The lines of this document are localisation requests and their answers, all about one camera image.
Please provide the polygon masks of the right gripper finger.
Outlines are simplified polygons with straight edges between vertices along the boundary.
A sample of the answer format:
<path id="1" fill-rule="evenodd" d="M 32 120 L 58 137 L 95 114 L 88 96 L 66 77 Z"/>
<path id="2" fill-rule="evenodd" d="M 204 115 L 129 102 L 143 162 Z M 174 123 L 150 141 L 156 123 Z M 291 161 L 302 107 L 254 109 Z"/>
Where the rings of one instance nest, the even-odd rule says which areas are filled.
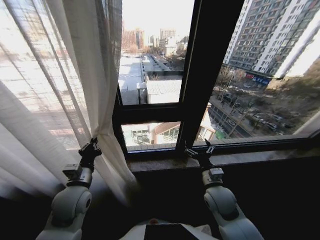
<path id="1" fill-rule="evenodd" d="M 192 148 L 188 147 L 188 142 L 185 140 L 184 142 L 184 153 L 187 154 L 191 158 L 196 158 L 198 156 L 198 153 L 194 151 Z"/>
<path id="2" fill-rule="evenodd" d="M 207 140 L 206 138 L 204 140 L 205 140 L 205 143 L 206 143 L 206 146 L 207 146 L 207 149 L 206 149 L 205 153 L 208 154 L 208 155 L 211 155 L 212 152 L 215 149 L 215 146 L 212 145 L 211 142 L 209 140 Z"/>

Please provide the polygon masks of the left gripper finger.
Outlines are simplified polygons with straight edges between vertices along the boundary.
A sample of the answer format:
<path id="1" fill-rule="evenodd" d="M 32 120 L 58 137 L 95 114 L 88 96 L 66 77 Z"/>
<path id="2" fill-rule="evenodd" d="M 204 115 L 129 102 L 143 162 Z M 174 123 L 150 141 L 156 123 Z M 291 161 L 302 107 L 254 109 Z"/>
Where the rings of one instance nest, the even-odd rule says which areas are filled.
<path id="1" fill-rule="evenodd" d="M 95 151 L 96 149 L 96 139 L 95 138 L 91 138 L 89 143 L 86 143 L 81 150 L 82 151 Z"/>
<path id="2" fill-rule="evenodd" d="M 102 151 L 101 151 L 101 149 L 99 147 L 98 138 L 97 137 L 92 139 L 92 144 L 93 144 L 93 148 L 94 148 L 95 153 L 96 154 L 101 154 Z"/>

